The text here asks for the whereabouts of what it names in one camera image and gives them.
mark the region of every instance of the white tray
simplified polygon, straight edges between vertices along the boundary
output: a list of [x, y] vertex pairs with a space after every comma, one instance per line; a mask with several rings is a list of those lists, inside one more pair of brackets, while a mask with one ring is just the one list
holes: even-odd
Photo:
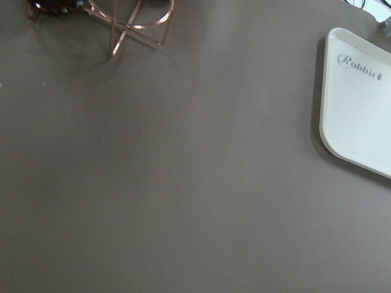
[[391, 54], [346, 29], [326, 39], [320, 134], [332, 154], [391, 178]]

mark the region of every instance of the dark object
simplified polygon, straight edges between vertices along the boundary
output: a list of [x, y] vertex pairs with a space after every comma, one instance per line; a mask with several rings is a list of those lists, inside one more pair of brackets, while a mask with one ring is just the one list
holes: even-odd
[[34, 7], [49, 14], [67, 14], [82, 4], [78, 0], [28, 0]]

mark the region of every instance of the copper wire stand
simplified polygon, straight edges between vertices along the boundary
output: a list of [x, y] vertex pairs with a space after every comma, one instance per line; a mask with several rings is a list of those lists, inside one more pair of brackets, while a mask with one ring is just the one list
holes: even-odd
[[[39, 9], [36, 9], [31, 13], [28, 9], [27, 0], [22, 0], [23, 9], [28, 19], [34, 20], [39, 14]], [[172, 15], [174, 14], [175, 9], [175, 0], [169, 0], [169, 9], [166, 14], [160, 19], [149, 23], [149, 24], [135, 24], [135, 20], [142, 10], [145, 0], [138, 0], [135, 8], [131, 12], [131, 15], [126, 23], [117, 20], [117, 10], [118, 10], [118, 0], [112, 0], [112, 13], [108, 14], [100, 9], [94, 0], [86, 1], [87, 5], [83, 5], [81, 8], [87, 12], [90, 16], [95, 17], [105, 23], [110, 25], [110, 55], [115, 56], [118, 49], [122, 45], [126, 36], [132, 38], [138, 38], [149, 43], [152, 43], [156, 46], [162, 46], [167, 38], [167, 33], [171, 23]], [[158, 26], [165, 24], [166, 29], [164, 30], [163, 37], [160, 40], [155, 40], [154, 38], [149, 37], [143, 32], [146, 32], [150, 29], [154, 29]], [[115, 41], [115, 31], [119, 30], [121, 32], [117, 41]]]

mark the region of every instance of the gray table surface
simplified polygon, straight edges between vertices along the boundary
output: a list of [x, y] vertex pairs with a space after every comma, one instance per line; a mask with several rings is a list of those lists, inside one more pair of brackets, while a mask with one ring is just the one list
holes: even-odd
[[391, 180], [318, 133], [340, 0], [181, 0], [165, 47], [0, 10], [0, 291], [390, 292]]

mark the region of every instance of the geometric wire holder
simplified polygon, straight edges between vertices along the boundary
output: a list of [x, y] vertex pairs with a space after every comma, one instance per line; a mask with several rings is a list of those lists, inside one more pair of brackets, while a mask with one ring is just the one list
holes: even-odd
[[[23, 2], [23, 9], [26, 14], [26, 17], [30, 20], [36, 19], [40, 10], [38, 8], [34, 8], [33, 11], [31, 12], [31, 10], [29, 10], [28, 8], [29, 6], [27, 4], [27, 0], [22, 0], [22, 2]], [[105, 23], [108, 23], [110, 25], [110, 40], [109, 40], [110, 50], [109, 51], [111, 56], [115, 56], [126, 36], [132, 38], [139, 38], [147, 42], [150, 42], [156, 46], [162, 46], [165, 43], [169, 31], [172, 15], [174, 14], [174, 10], [175, 10], [175, 0], [169, 0], [168, 11], [160, 19], [149, 24], [143, 24], [143, 25], [136, 24], [134, 23], [134, 20], [137, 18], [138, 14], [142, 10], [144, 6], [144, 2], [145, 0], [138, 0], [136, 6], [134, 7], [133, 11], [130, 14], [128, 21], [125, 23], [117, 20], [118, 0], [112, 0], [113, 10], [111, 14], [108, 14], [104, 12], [102, 9], [100, 9], [96, 5], [94, 0], [87, 0], [86, 4], [83, 4], [81, 8], [85, 12], [87, 12], [90, 16], [97, 18], [101, 21], [104, 21]], [[144, 33], [150, 29], [154, 29], [163, 24], [166, 24], [166, 29], [164, 30], [163, 37], [160, 40], [155, 40], [154, 38], [151, 38]], [[117, 41], [115, 41], [116, 30], [120, 31], [120, 36], [117, 39]]]

